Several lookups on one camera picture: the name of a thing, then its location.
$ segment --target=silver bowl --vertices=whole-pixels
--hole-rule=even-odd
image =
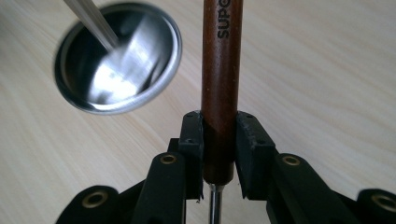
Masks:
[[[63,97],[93,114],[138,108],[170,83],[181,58],[176,23],[157,7],[123,3],[101,9],[120,45],[107,52],[78,22],[55,60],[55,80]]]

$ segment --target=wooden table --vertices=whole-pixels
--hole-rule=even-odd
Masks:
[[[0,223],[54,223],[87,187],[128,189],[200,108],[203,1],[149,2],[177,22],[181,65],[155,100],[105,117],[75,109],[54,84],[54,55],[76,20],[65,3],[0,2]],[[354,199],[396,192],[395,11],[393,0],[245,2],[239,110]],[[207,223],[207,209],[205,187],[203,201],[188,202],[188,223]],[[236,176],[223,223],[267,220]]]

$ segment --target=metal shaft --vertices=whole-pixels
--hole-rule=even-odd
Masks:
[[[209,224],[221,223],[221,200],[224,186],[210,184]]]
[[[92,0],[64,0],[107,51],[118,45],[118,38]]]

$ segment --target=wood grain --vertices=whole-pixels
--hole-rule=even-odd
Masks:
[[[199,109],[203,1],[148,2],[177,22],[181,65],[151,103],[107,117],[78,111],[54,84],[54,54],[76,20],[63,1],[0,2],[0,223],[54,223],[89,186],[128,189]],[[239,110],[351,198],[396,192],[395,11],[393,0],[245,1]],[[188,223],[207,222],[205,193],[188,202]],[[223,223],[268,223],[237,177],[223,202]]]

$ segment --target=screwdriver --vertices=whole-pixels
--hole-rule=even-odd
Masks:
[[[221,221],[221,195],[233,179],[243,0],[205,0],[202,102],[209,223]]]

